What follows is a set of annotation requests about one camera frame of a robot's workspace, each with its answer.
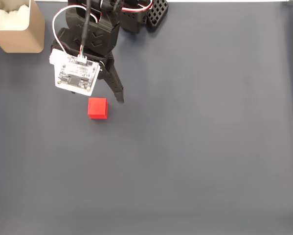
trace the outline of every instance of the red wire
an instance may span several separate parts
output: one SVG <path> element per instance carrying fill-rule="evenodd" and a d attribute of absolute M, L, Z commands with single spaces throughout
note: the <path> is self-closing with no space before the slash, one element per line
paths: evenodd
<path fill-rule="evenodd" d="M 150 4 L 148 4 L 147 6 L 144 6 L 142 8 L 134 9 L 134 8 L 123 7 L 121 10 L 125 11 L 125 12 L 142 12 L 142 11 L 149 10 L 152 6 L 153 6 L 153 0 L 151 0 Z"/>

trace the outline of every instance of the white tissue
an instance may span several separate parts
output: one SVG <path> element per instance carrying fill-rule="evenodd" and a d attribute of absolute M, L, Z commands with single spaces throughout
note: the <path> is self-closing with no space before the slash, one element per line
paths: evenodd
<path fill-rule="evenodd" d="M 25 30 L 29 26 L 29 7 L 22 5 L 18 11 L 0 10 L 0 29 Z"/>

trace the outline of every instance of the white cable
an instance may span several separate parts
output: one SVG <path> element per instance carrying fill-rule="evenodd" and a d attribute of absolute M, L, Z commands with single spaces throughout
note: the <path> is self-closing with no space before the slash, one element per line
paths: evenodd
<path fill-rule="evenodd" d="M 152 6 L 152 4 L 153 4 L 153 0 L 151 0 L 150 4 L 142 8 L 133 9 L 133 8 L 123 7 L 121 10 L 126 12 L 141 12 L 141 11 L 148 10 Z"/>
<path fill-rule="evenodd" d="M 55 32 L 55 20 L 56 20 L 57 16 L 58 16 L 60 13 L 62 13 L 63 11 L 66 11 L 66 10 L 69 9 L 69 8 L 74 8 L 74 7 L 75 7 L 75 8 L 82 8 L 82 9 L 84 9 L 85 11 L 87 10 L 84 6 L 80 6 L 80 5 L 68 5 L 68 6 L 66 6 L 66 7 L 64 7 L 64 8 L 62 8 L 62 9 L 60 9 L 60 10 L 55 14 L 55 16 L 54 16 L 54 18 L 53 18 L 53 23 L 52 23 L 54 37 L 55 37 L 56 41 L 58 42 L 58 44 L 60 45 L 60 47 L 63 49 L 63 51 L 64 51 L 65 53 L 67 53 L 67 52 L 66 52 L 66 50 L 64 49 L 63 44 L 59 41 L 59 39 L 58 39 L 58 37 L 57 37 L 57 35 L 56 35 L 56 32 Z M 95 19 L 95 22 L 98 23 L 97 17 L 96 17 L 95 15 L 93 15 L 92 13 L 91 13 L 90 15 Z"/>

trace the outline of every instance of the connector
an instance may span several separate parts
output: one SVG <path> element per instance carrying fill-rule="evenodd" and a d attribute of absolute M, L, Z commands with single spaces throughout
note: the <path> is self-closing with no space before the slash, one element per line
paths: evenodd
<path fill-rule="evenodd" d="M 78 55 L 78 57 L 77 57 L 77 61 L 78 62 L 81 62 L 83 64 L 86 64 L 87 63 L 87 60 L 88 60 L 88 58 L 86 56 Z"/>

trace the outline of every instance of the wire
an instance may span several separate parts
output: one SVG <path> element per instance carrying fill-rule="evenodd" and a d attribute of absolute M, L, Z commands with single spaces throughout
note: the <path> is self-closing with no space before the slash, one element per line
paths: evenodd
<path fill-rule="evenodd" d="M 81 36 L 81 46 L 83 47 L 86 43 L 87 37 L 88 37 L 88 28 L 90 23 L 90 13 L 91 13 L 91 0 L 87 0 L 87 10 L 86 10 L 86 16 L 85 16 L 85 22 L 83 24 L 82 29 L 82 36 Z"/>
<path fill-rule="evenodd" d="M 142 8 L 127 8 L 127 7 L 123 7 L 121 9 L 121 11 L 125 11 L 125 12 L 142 12 L 142 11 L 146 11 L 149 10 L 151 7 L 153 7 L 153 0 L 151 0 L 150 4 L 148 4 L 147 6 L 142 6 Z"/>
<path fill-rule="evenodd" d="M 63 46 L 63 44 L 59 41 L 59 39 L 58 39 L 58 37 L 57 37 L 57 35 L 56 35 L 56 32 L 55 32 L 55 20 L 56 20 L 57 16 L 58 16 L 60 13 L 62 13 L 63 11 L 66 11 L 66 10 L 69 9 L 69 8 L 82 8 L 82 9 L 84 9 L 84 10 L 87 10 L 84 6 L 80 6 L 80 5 L 69 5 L 69 6 L 66 6 L 66 7 L 60 9 L 60 10 L 55 14 L 55 16 L 54 16 L 54 18 L 53 18 L 53 22 L 52 22 L 52 28 L 53 28 L 54 37 L 55 37 L 57 43 L 60 45 L 60 47 L 63 49 L 63 51 L 64 51 L 65 53 L 67 53 L 67 52 L 66 52 L 66 50 L 65 50 L 65 48 L 64 48 L 64 46 Z M 95 15 L 93 15 L 92 13 L 90 13 L 90 15 L 95 19 L 95 22 L 98 23 L 97 17 L 96 17 Z"/>

